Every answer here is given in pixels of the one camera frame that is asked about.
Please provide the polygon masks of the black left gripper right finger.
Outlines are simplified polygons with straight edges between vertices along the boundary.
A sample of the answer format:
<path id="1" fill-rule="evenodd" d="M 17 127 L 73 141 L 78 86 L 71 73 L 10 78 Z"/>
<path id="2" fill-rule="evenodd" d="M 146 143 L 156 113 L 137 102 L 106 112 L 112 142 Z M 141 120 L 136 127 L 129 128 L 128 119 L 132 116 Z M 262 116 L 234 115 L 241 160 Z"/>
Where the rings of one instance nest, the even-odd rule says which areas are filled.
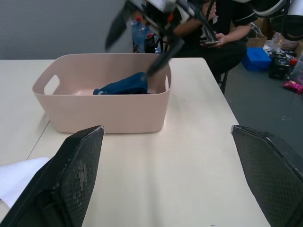
<path id="1" fill-rule="evenodd" d="M 272 227 L 303 225 L 303 158 L 282 138 L 233 125 L 246 182 Z"/>

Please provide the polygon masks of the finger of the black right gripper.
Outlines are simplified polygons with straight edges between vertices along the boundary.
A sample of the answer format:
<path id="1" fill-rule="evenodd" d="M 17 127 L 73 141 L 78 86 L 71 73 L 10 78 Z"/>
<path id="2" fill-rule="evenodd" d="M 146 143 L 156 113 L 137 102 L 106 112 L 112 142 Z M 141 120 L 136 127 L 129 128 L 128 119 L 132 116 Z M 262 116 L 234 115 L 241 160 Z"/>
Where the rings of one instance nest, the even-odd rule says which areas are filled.
<path id="1" fill-rule="evenodd" d="M 146 71 L 146 76 L 151 77 L 161 70 L 169 62 L 169 60 L 181 50 L 184 43 L 185 42 L 180 38 L 169 48 L 167 52 L 160 54 Z"/>
<path id="2" fill-rule="evenodd" d="M 114 18 L 109 32 L 106 37 L 105 50 L 108 51 L 120 36 L 125 32 L 127 25 L 125 17 L 127 16 L 127 10 L 121 9 L 117 16 Z"/>

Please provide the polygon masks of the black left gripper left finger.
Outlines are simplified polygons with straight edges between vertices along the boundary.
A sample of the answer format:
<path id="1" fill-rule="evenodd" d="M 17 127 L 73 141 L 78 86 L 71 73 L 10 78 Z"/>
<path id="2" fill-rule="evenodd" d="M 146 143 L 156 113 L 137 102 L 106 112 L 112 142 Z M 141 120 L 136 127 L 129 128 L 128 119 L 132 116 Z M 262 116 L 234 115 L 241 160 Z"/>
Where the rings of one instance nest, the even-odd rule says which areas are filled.
<path id="1" fill-rule="evenodd" d="M 103 126 L 65 139 L 30 179 L 1 222 L 2 227 L 80 227 L 94 189 Z"/>

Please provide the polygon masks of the person's left hand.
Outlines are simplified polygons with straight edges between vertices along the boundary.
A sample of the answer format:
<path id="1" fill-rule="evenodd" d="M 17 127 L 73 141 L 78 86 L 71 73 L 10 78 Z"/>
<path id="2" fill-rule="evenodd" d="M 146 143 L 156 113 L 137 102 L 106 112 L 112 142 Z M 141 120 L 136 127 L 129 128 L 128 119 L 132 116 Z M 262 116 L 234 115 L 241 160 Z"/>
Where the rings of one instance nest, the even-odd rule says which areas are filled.
<path id="1" fill-rule="evenodd" d="M 222 33 L 219 33 L 219 34 L 216 34 L 215 37 L 216 37 L 218 43 L 216 43 L 212 47 L 222 47 L 224 44 L 231 42 L 229 35 L 224 35 Z"/>

